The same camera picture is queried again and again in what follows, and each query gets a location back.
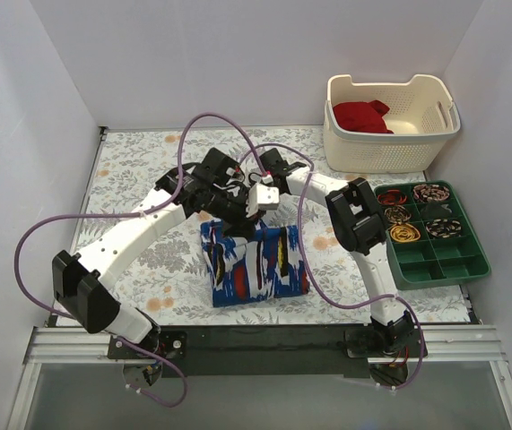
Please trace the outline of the blue patterned trousers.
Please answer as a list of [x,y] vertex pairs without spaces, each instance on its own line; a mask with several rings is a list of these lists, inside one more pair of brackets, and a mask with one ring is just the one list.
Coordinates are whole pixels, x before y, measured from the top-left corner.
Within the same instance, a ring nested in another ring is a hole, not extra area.
[[206,269],[214,307],[300,297],[309,292],[306,268],[295,225],[271,228],[256,224],[252,238],[223,235],[223,223],[200,226]]

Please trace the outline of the red garment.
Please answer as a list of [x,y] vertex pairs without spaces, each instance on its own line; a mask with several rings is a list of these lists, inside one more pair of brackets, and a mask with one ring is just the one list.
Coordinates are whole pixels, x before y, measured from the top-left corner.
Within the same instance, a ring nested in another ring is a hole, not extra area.
[[337,124],[354,133],[393,133],[384,120],[389,110],[390,107],[380,100],[343,102],[333,107]]

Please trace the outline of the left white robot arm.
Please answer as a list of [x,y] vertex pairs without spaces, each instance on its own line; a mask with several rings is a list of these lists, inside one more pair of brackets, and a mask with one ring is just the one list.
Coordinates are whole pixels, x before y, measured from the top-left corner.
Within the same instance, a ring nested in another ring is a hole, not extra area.
[[160,326],[143,311],[116,300],[111,289],[141,253],[196,212],[209,212],[242,233],[254,233],[254,222],[246,217],[244,177],[239,163],[217,149],[210,149],[199,163],[169,170],[131,219],[118,222],[76,254],[62,251],[54,257],[56,301],[88,333],[120,336],[138,357],[152,357],[160,345]]

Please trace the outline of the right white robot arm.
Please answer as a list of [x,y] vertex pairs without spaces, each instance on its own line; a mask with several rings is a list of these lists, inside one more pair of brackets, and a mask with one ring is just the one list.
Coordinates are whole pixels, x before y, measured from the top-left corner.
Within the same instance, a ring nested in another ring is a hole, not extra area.
[[318,174],[312,162],[289,164],[276,149],[261,154],[259,161],[281,194],[299,197],[297,225],[300,234],[303,233],[301,216],[306,199],[327,208],[334,235],[356,262],[369,299],[354,305],[335,302],[319,287],[308,261],[304,260],[308,279],[316,292],[336,308],[354,310],[368,306],[375,347],[381,354],[391,357],[406,350],[415,333],[417,318],[412,308],[398,296],[387,258],[384,215],[368,182],[363,178],[346,182]]

